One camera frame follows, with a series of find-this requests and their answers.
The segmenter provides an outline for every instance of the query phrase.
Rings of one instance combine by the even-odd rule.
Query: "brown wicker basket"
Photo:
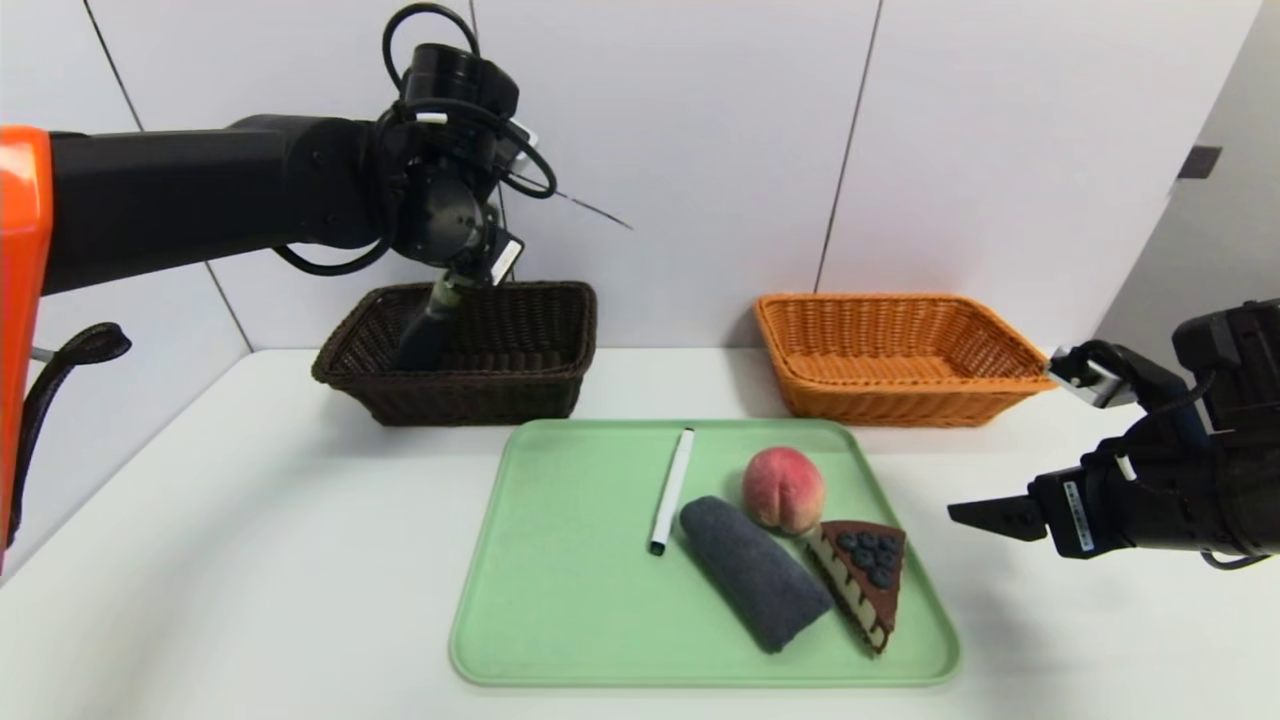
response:
[[[586,283],[507,283],[467,295],[442,369],[390,369],[401,331],[430,283],[375,290],[320,348],[311,375],[384,425],[513,425],[568,418],[595,355]]]
[[[755,304],[792,414],[972,427],[1050,389],[1044,356],[954,295],[771,295]]]

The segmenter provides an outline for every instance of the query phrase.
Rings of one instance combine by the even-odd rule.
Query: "white marker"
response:
[[[676,455],[667,470],[667,482],[662,486],[662,502],[658,503],[658,516],[653,521],[653,538],[649,539],[649,552],[662,555],[667,550],[671,525],[676,521],[676,506],[680,505],[680,488],[685,484],[685,471],[689,470],[689,456],[694,451],[694,430],[685,428],[676,443]]]

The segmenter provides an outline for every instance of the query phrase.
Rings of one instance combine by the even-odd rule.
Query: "green tray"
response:
[[[746,462],[785,445],[822,470],[827,519],[900,525],[858,443],[827,420],[529,423],[507,443],[453,623],[449,652],[463,678],[483,685],[911,687],[955,674],[960,642],[914,551],[897,630],[881,657],[838,611],[768,655],[689,555],[678,521],[667,553],[649,555],[658,496],[685,427],[698,437],[681,506],[704,495],[741,506]],[[796,541],[780,542],[801,556]]]

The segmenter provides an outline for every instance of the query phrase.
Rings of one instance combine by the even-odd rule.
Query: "gray rolled towel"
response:
[[[718,497],[680,511],[689,548],[728,596],[755,639],[778,652],[831,610],[831,593],[768,533]]]

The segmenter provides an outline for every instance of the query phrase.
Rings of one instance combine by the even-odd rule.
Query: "chocolate cake slice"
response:
[[[838,605],[877,655],[897,620],[906,533],[860,520],[831,520],[806,537]]]

